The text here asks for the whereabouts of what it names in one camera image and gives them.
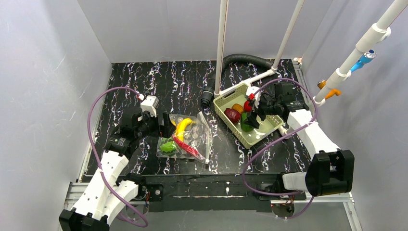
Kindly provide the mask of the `brown fake potato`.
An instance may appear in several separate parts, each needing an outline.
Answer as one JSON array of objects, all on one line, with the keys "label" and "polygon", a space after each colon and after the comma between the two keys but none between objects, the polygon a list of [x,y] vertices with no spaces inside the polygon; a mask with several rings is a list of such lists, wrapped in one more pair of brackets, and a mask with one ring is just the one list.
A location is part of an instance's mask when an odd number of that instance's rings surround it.
[{"label": "brown fake potato", "polygon": [[236,110],[239,114],[242,114],[245,112],[245,109],[242,105],[235,103],[232,107],[233,110]]}]

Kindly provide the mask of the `clear zip top bag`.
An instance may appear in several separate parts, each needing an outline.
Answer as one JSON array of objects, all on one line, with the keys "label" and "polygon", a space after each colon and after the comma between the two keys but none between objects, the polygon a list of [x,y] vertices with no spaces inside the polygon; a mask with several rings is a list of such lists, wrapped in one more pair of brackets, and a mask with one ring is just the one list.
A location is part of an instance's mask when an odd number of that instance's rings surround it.
[{"label": "clear zip top bag", "polygon": [[209,124],[206,121],[202,111],[200,111],[195,116],[170,114],[171,122],[176,126],[186,118],[192,119],[195,123],[187,126],[187,128],[185,129],[183,142],[188,144],[189,146],[196,148],[200,152],[200,154],[205,157],[205,161],[195,159],[186,151],[182,150],[177,144],[177,152],[175,155],[163,155],[159,150],[159,145],[162,137],[160,137],[158,140],[158,144],[156,147],[156,156],[158,158],[191,159],[203,164],[209,164],[210,151],[213,144],[213,136]]}]

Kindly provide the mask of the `dark red fake fruit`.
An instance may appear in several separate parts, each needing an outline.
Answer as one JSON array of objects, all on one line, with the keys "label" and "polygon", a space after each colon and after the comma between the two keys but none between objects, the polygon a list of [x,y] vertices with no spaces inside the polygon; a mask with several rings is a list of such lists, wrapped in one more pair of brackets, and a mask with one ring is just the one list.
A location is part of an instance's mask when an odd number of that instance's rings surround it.
[{"label": "dark red fake fruit", "polygon": [[237,124],[241,119],[241,114],[232,108],[226,108],[224,114],[232,124]]}]

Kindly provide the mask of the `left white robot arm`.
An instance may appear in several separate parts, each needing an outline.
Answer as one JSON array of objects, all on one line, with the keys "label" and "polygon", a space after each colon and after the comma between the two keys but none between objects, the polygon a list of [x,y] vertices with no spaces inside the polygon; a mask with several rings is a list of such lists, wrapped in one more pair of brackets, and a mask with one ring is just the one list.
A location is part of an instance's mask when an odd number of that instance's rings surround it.
[{"label": "left white robot arm", "polygon": [[103,155],[97,155],[98,168],[88,186],[71,209],[64,209],[59,222],[63,231],[108,231],[113,220],[130,201],[143,192],[145,177],[128,174],[118,177],[128,164],[140,141],[147,136],[169,138],[176,126],[170,114],[161,119],[144,111],[115,127]]}]

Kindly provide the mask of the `red fake apple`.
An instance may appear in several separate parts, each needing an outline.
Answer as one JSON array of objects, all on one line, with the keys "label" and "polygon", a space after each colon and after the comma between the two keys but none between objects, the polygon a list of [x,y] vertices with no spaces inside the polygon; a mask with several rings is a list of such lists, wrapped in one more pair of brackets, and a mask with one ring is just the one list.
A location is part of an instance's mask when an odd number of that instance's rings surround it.
[{"label": "red fake apple", "polygon": [[252,105],[250,101],[246,101],[243,105],[245,112],[250,112],[252,110]]}]

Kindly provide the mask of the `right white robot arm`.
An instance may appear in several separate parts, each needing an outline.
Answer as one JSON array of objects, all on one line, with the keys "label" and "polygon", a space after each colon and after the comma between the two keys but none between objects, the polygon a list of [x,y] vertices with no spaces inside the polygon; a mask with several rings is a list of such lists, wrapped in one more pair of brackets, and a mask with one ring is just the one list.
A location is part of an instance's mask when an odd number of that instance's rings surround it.
[{"label": "right white robot arm", "polygon": [[297,135],[311,156],[306,172],[281,173],[271,186],[255,192],[268,196],[295,195],[309,192],[312,196],[348,193],[352,190],[355,157],[350,150],[342,150],[320,128],[315,115],[302,100],[297,100],[290,82],[275,83],[274,93],[261,93],[258,87],[246,92],[245,125],[259,128],[258,118],[278,115],[289,126],[282,136]]}]

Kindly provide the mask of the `green fake pepper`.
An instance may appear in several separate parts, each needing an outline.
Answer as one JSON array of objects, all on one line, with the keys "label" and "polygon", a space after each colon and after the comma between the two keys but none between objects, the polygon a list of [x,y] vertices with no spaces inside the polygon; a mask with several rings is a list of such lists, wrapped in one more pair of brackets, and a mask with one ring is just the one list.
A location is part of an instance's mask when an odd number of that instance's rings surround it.
[{"label": "green fake pepper", "polygon": [[245,123],[245,120],[247,119],[247,113],[244,112],[241,114],[241,119],[240,119],[240,126],[241,126],[241,130],[243,132],[251,132],[254,130],[254,127],[251,125],[248,125]]}]

